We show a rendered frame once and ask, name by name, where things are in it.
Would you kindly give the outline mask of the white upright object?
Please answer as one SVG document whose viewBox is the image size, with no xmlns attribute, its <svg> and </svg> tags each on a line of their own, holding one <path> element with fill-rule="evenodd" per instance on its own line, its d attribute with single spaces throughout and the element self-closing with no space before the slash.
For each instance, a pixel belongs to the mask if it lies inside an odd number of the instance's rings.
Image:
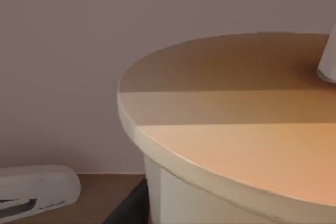
<svg viewBox="0 0 336 224">
<path fill-rule="evenodd" d="M 325 82 L 336 84 L 336 23 L 319 61 L 317 75 Z"/>
</svg>

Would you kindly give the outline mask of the round cream and tan stand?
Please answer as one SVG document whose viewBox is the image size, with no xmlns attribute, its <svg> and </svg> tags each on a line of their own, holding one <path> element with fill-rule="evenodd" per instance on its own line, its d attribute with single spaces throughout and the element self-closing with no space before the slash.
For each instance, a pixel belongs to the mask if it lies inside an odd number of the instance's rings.
<svg viewBox="0 0 336 224">
<path fill-rule="evenodd" d="M 153 52 L 118 84 L 153 224 L 336 224 L 328 36 L 250 33 Z"/>
</svg>

